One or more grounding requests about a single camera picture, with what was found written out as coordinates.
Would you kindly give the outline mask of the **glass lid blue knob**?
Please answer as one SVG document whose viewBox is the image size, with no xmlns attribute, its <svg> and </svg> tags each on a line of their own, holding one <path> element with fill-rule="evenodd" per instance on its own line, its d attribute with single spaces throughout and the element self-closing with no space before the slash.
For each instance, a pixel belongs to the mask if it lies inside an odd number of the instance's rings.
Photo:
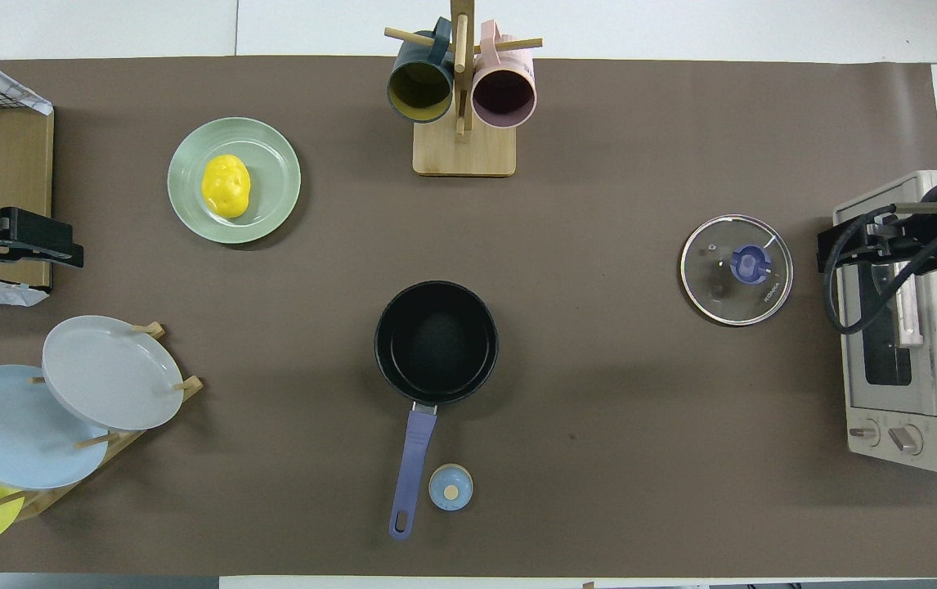
<svg viewBox="0 0 937 589">
<path fill-rule="evenodd" d="M 774 317 L 794 280 L 786 240 L 770 224 L 746 215 L 716 216 L 690 232 L 678 268 L 694 309 L 730 327 Z"/>
</svg>

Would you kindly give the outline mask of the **yellow potato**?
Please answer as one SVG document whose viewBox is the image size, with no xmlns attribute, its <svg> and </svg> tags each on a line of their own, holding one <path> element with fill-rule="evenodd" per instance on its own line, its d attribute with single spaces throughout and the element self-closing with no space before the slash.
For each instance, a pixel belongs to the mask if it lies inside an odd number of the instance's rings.
<svg viewBox="0 0 937 589">
<path fill-rule="evenodd" d="M 200 194 L 209 212 L 237 218 L 248 211 L 252 185 L 244 161 L 233 154 L 222 154 L 204 165 Z"/>
</svg>

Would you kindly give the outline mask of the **grey plate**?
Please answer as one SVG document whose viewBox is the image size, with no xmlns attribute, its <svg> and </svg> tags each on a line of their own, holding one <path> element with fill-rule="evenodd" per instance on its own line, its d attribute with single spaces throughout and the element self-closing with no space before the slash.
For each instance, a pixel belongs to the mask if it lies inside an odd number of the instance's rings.
<svg viewBox="0 0 937 589">
<path fill-rule="evenodd" d="M 42 372 L 61 406 L 110 431 L 157 428 L 183 403 L 183 376 L 169 351 L 117 318 L 72 317 L 53 327 Z"/>
</svg>

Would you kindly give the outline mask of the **light blue plate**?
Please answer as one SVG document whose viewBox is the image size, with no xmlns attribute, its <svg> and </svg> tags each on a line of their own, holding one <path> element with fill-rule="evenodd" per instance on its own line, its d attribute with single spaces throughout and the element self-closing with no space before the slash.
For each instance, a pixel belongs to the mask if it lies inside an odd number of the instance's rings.
<svg viewBox="0 0 937 589">
<path fill-rule="evenodd" d="M 44 383 L 38 366 L 0 366 L 0 485 L 47 491 L 94 473 L 107 443 L 76 447 L 105 429 L 69 413 Z"/>
</svg>

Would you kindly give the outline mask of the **light green plate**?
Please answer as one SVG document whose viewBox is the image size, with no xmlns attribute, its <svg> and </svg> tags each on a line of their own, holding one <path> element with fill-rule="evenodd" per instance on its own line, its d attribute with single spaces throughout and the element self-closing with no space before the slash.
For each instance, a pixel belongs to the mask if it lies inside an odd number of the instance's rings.
<svg viewBox="0 0 937 589">
<path fill-rule="evenodd" d="M 226 218 L 210 211 L 202 180 L 210 160 L 240 158 L 249 171 L 248 208 Z M 222 245 L 267 237 L 294 211 L 301 189 L 299 160 L 288 139 L 249 117 L 222 117 L 193 130 L 171 157 L 167 193 L 171 208 L 189 230 Z"/>
</svg>

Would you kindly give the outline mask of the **beige toaster oven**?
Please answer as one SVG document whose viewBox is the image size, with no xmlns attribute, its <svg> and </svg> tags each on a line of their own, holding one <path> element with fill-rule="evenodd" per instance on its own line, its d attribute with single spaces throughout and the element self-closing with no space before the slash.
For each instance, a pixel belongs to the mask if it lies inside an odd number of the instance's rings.
<svg viewBox="0 0 937 589">
<path fill-rule="evenodd" d="M 936 170 L 895 180 L 832 212 L 832 227 L 877 206 L 918 202 Z M 836 268 L 832 302 L 842 324 L 861 316 L 904 261 Z M 847 444 L 868 457 L 937 472 L 937 271 L 914 275 L 868 328 L 842 335 Z"/>
</svg>

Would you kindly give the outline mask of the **brown table mat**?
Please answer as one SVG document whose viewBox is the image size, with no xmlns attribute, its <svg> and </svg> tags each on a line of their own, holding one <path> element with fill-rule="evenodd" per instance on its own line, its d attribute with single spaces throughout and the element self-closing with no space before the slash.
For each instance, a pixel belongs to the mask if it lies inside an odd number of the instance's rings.
<svg viewBox="0 0 937 589">
<path fill-rule="evenodd" d="M 54 212 L 86 266 L 0 306 L 0 365 L 99 314 L 161 321 L 204 390 L 0 537 L 8 573 L 937 577 L 937 474 L 847 447 L 816 235 L 836 205 L 937 169 L 928 65 L 540 60 L 511 178 L 420 178 L 390 57 L 0 62 L 55 106 Z M 297 154 L 294 211 L 222 245 L 171 208 L 177 146 L 249 117 Z M 763 220 L 794 263 L 759 324 L 702 316 L 690 232 Z M 409 285 L 465 285 L 491 377 L 440 407 L 422 496 L 387 533 L 408 398 L 374 331 Z"/>
</svg>

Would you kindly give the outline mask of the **pink mug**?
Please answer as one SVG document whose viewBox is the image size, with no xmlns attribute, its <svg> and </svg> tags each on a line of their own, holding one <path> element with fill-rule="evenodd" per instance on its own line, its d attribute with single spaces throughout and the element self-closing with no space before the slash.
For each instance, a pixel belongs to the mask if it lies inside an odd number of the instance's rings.
<svg viewBox="0 0 937 589">
<path fill-rule="evenodd" d="M 536 108 L 535 63 L 531 49 L 499 50 L 514 37 L 500 33 L 495 20 L 481 24 L 481 52 L 473 61 L 469 101 L 484 124 L 511 129 L 530 119 Z"/>
</svg>

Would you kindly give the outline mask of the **wooden mug tree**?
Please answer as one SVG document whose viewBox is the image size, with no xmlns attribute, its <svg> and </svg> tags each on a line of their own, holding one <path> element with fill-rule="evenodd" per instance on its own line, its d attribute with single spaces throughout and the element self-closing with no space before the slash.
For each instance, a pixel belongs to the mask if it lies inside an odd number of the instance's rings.
<svg viewBox="0 0 937 589">
<path fill-rule="evenodd" d="M 414 127 L 412 169 L 427 178 L 509 178 L 517 168 L 517 129 L 522 125 L 499 129 L 480 122 L 473 114 L 469 91 L 473 81 L 473 61 L 481 52 L 481 25 L 484 21 L 479 24 L 475 20 L 475 0 L 449 0 L 449 3 L 450 14 L 446 18 L 452 22 L 449 49 L 454 57 L 453 103 L 446 115 L 435 122 L 411 122 Z M 409 33 L 386 29 L 385 34 L 388 38 L 400 40 L 401 45 L 405 41 L 421 45 L 428 43 L 427 38 L 419 36 L 419 31 Z M 542 45 L 542 38 L 514 37 L 511 42 L 499 43 L 497 48 L 528 48 L 532 51 Z"/>
</svg>

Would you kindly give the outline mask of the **dark teal mug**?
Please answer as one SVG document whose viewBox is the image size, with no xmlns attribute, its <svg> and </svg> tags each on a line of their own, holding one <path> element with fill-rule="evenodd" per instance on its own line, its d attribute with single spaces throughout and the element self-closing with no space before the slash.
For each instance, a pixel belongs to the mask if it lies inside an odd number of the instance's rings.
<svg viewBox="0 0 937 589">
<path fill-rule="evenodd" d="M 454 57 L 449 49 L 452 22 L 440 16 L 430 31 L 419 36 L 421 45 L 405 41 L 395 57 L 387 93 L 392 108 L 410 122 L 426 124 L 440 119 L 452 106 Z"/>
</svg>

